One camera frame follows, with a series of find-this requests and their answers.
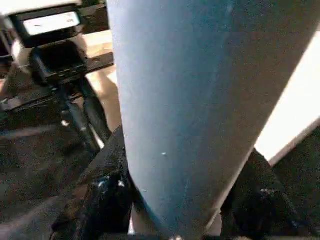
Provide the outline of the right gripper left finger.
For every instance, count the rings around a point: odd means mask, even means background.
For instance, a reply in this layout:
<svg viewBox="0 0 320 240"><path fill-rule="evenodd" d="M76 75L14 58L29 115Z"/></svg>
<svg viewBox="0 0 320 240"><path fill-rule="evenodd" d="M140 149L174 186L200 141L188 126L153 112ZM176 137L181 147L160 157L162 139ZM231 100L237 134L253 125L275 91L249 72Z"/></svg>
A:
<svg viewBox="0 0 320 240"><path fill-rule="evenodd" d="M98 240L128 233L133 204L123 127L81 174L51 226L51 240Z"/></svg>

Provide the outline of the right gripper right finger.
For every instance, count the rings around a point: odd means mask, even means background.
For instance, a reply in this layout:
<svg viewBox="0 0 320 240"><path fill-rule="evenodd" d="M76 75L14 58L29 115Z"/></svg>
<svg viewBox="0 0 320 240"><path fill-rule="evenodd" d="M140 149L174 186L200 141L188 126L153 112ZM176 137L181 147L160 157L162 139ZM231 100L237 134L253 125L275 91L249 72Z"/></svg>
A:
<svg viewBox="0 0 320 240"><path fill-rule="evenodd" d="M298 236L301 223L282 183L267 160L254 149L222 208L221 235Z"/></svg>

